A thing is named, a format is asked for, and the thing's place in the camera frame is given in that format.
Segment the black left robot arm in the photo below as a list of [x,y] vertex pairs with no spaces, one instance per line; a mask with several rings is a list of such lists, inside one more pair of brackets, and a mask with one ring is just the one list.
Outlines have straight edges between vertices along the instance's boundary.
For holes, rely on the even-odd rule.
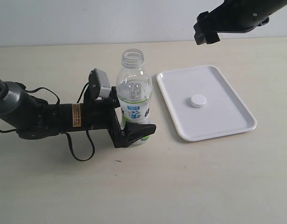
[[106,129],[115,148],[128,147],[151,135],[154,124],[120,124],[115,109],[120,106],[116,88],[110,85],[107,74],[94,69],[82,103],[49,104],[30,95],[18,82],[0,79],[0,119],[13,126],[19,137],[38,140],[60,133]]

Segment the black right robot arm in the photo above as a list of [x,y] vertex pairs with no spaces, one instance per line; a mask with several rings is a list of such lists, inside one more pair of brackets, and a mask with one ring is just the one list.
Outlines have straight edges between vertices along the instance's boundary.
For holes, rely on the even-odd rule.
[[197,45],[220,41],[219,33],[243,34],[269,22],[270,15],[287,6],[287,0],[225,0],[212,11],[204,11],[193,26]]

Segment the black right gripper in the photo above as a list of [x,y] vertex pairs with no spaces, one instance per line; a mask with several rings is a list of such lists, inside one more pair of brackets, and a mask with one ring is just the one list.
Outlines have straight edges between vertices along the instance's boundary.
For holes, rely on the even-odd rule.
[[233,8],[222,4],[212,11],[205,11],[197,16],[194,39],[197,45],[214,44],[220,41],[218,33],[240,33],[236,24]]

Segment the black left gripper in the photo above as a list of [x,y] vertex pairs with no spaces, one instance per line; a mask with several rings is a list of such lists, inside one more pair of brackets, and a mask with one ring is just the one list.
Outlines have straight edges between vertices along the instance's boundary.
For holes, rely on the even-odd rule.
[[155,124],[125,123],[121,129],[115,109],[120,107],[116,87],[108,98],[94,99],[88,87],[83,97],[82,127],[85,130],[108,131],[115,148],[126,148],[136,141],[154,134]]

